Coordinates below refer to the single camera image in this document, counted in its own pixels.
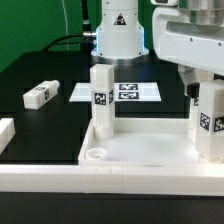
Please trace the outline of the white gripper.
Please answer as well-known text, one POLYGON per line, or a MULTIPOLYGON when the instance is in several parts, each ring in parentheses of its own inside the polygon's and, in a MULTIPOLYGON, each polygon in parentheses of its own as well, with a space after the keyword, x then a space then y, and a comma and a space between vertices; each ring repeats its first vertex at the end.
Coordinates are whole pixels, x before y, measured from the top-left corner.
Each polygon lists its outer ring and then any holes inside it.
POLYGON ((154 10, 152 22, 156 55, 180 64, 178 72, 186 96, 199 96, 195 68, 224 76, 224 23, 193 24, 184 11, 162 6, 154 10))

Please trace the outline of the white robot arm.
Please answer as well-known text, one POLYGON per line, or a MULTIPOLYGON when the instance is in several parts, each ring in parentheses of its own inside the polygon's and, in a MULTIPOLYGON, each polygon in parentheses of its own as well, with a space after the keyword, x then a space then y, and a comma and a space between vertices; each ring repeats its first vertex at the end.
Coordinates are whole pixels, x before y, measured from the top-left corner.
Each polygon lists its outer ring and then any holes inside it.
MULTIPOLYGON (((176 63, 185 86, 201 69, 224 76, 224 0, 150 0, 152 40, 157 57, 176 63)), ((92 57, 129 63, 147 55, 137 0, 102 0, 92 57)))

